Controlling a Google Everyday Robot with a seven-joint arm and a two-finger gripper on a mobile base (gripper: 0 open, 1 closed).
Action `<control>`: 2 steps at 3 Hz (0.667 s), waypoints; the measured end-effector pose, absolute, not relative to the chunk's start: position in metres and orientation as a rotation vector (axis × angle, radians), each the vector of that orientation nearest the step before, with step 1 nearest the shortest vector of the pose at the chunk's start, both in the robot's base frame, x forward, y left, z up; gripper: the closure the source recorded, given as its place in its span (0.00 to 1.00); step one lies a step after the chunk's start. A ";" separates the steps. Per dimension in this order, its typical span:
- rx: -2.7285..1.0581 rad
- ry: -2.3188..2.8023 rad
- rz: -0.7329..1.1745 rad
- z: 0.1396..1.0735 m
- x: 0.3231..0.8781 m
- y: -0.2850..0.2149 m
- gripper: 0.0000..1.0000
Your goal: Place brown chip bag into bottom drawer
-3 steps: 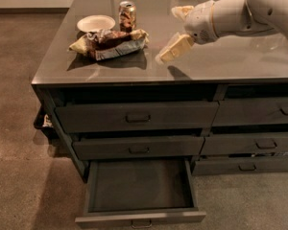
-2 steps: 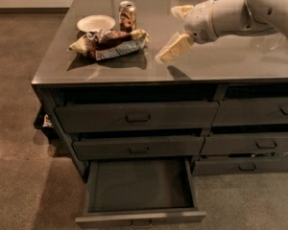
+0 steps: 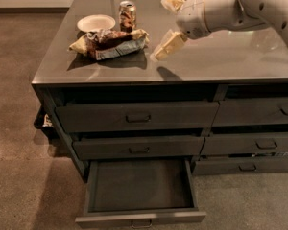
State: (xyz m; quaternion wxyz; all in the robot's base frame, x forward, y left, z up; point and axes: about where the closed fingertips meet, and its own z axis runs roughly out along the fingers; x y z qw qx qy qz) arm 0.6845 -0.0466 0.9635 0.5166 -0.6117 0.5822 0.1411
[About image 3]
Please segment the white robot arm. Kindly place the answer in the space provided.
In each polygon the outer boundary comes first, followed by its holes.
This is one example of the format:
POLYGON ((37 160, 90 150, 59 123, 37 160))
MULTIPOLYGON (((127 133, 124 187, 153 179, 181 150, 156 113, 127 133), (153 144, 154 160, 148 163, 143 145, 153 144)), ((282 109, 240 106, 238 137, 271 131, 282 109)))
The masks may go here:
POLYGON ((288 0, 161 0, 175 15, 178 30, 170 30, 151 54, 160 61, 180 50, 189 39, 213 32, 273 28, 288 48, 288 0))

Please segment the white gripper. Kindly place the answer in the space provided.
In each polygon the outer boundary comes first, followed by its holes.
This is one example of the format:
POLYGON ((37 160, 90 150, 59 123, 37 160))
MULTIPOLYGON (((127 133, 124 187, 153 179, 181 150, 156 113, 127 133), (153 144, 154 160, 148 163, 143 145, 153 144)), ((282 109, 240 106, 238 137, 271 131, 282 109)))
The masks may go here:
POLYGON ((190 39, 198 39, 210 35, 204 18, 205 0, 161 0, 161 5, 176 14, 176 23, 180 32, 169 30, 150 54, 153 62, 166 59, 179 51, 190 39))

